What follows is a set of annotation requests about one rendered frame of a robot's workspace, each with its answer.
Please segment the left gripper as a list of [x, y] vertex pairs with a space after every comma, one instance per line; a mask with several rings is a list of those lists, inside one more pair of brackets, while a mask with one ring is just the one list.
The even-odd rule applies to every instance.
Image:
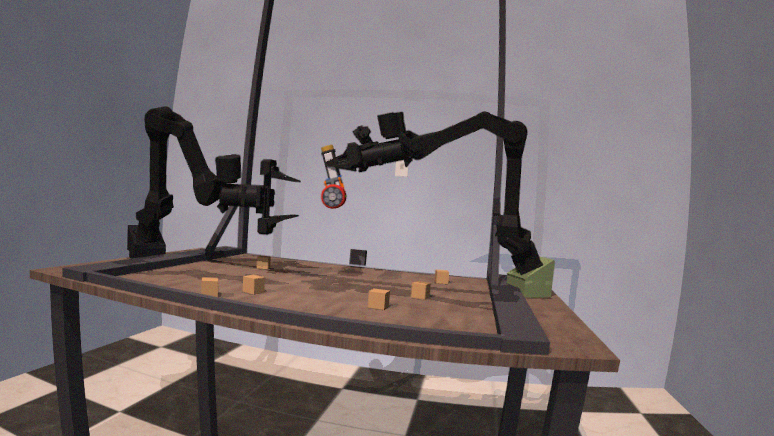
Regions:
[[[361, 147], [362, 148], [362, 147]], [[387, 164], [383, 149], [383, 142], [376, 142], [374, 146], [361, 150], [360, 146], [353, 142], [348, 143], [343, 154], [326, 161], [326, 166], [342, 168], [343, 170], [365, 172], [371, 166]], [[349, 152], [349, 154], [348, 154]], [[348, 159], [347, 159], [348, 156]], [[350, 157], [350, 160], [349, 160]], [[362, 160], [361, 160], [362, 158]], [[348, 164], [349, 161], [349, 164]], [[351, 163], [351, 165], [350, 165]], [[362, 166], [364, 165], [364, 167]], [[351, 168], [352, 167], [352, 168]]]

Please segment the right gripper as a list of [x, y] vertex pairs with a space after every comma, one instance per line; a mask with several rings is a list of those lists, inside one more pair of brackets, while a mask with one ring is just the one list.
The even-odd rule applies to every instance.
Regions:
[[[262, 208], [263, 218], [258, 218], [258, 225], [257, 225], [257, 232], [262, 235], [268, 235], [273, 233], [273, 228], [276, 227], [276, 223], [278, 223], [282, 219], [286, 220], [286, 219], [298, 217], [298, 215], [269, 216], [271, 178], [292, 181], [292, 182], [300, 182], [300, 180], [298, 179], [295, 179], [283, 174], [282, 172], [279, 171], [279, 167], [276, 167], [276, 166], [277, 166], [276, 160], [263, 159], [261, 161], [261, 166], [260, 166], [260, 175], [264, 175], [264, 185], [241, 184], [238, 190], [239, 206], [245, 205], [241, 207]], [[268, 193], [267, 193], [267, 189], [268, 189]], [[267, 203], [266, 203], [266, 199], [267, 199]], [[264, 202], [264, 208], [263, 208], [263, 202]]]

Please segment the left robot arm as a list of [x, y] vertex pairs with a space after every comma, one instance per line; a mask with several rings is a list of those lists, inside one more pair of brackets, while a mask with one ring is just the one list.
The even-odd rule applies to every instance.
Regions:
[[[414, 132], [406, 131], [403, 112], [396, 113], [391, 112], [377, 115], [381, 136], [386, 139], [399, 138], [398, 140], [383, 142], [387, 163], [404, 160], [405, 167], [408, 167], [413, 159], [423, 159], [442, 145], [480, 129], [488, 130], [503, 138], [507, 157], [505, 205], [504, 214], [499, 214], [496, 221], [497, 231], [495, 236], [498, 236], [498, 243], [512, 254], [511, 258], [515, 268], [521, 275], [543, 266], [535, 244], [533, 241], [530, 241], [531, 231], [521, 227], [519, 216], [521, 159], [524, 149], [523, 145], [526, 142], [525, 135], [528, 133], [525, 133], [526, 126], [520, 121], [514, 121], [510, 124], [509, 122], [511, 121], [484, 111], [446, 129], [432, 132], [434, 134], [427, 133], [418, 138], [418, 135]], [[400, 132], [402, 133], [399, 134]], [[408, 134], [405, 134], [407, 132]], [[363, 125], [353, 130], [353, 134], [361, 143], [361, 150], [374, 146], [378, 142], [372, 141], [369, 136], [370, 133], [369, 127]], [[406, 136], [411, 137], [411, 140]]]

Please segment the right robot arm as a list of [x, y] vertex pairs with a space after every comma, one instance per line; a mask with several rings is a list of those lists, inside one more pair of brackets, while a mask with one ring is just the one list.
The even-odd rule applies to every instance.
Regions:
[[170, 134], [177, 137], [192, 173], [198, 203], [209, 206], [219, 200], [217, 207], [221, 213], [226, 212], [228, 206], [239, 206], [241, 184], [235, 183], [241, 178], [240, 155], [216, 157], [216, 176], [206, 163], [191, 122], [167, 106], [148, 110], [144, 120], [150, 139], [150, 190], [144, 209], [136, 212], [139, 229], [133, 230], [143, 243], [160, 239], [158, 220], [169, 215], [174, 207], [173, 195], [166, 189], [167, 140]]

